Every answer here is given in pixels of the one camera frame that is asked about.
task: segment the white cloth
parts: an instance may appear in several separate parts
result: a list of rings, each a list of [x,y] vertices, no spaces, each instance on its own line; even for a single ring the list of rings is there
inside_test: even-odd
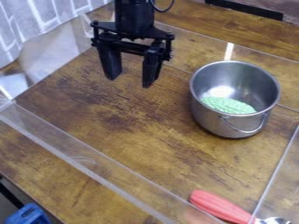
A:
[[[111,0],[0,0],[0,67],[20,54],[24,41]]]

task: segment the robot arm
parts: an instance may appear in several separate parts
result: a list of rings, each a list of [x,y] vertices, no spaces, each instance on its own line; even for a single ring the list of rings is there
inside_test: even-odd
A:
[[[155,28],[155,11],[168,11],[155,6],[155,0],[116,0],[116,22],[94,21],[92,46],[108,79],[114,80],[123,71],[122,53],[144,56],[143,87],[150,88],[159,78],[164,60],[171,59],[174,35]],[[123,39],[152,39],[151,45],[127,42]]]

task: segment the pot handle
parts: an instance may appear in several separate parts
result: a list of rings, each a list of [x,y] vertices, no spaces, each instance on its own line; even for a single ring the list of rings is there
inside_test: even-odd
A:
[[[263,115],[263,118],[262,118],[262,122],[260,124],[258,125],[258,127],[252,130],[243,130],[243,129],[239,129],[224,117],[219,117],[220,120],[236,131],[236,132],[240,132],[243,134],[252,134],[255,133],[256,131],[262,130],[263,128],[263,125],[264,125],[264,122],[266,122],[266,118],[267,118],[267,113],[264,113]]]

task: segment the blue object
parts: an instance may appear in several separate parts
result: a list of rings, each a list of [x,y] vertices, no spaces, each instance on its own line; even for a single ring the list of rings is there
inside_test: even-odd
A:
[[[51,221],[44,211],[29,203],[5,219],[4,224],[51,224]]]

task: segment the stainless steel pot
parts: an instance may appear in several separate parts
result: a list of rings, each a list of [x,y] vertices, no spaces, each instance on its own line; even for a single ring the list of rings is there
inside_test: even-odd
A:
[[[280,97],[275,77],[242,61],[219,61],[202,67],[191,78],[191,111],[200,126],[222,137],[255,135],[267,125]],[[256,113],[227,114],[208,107],[203,97],[227,97],[254,107]]]

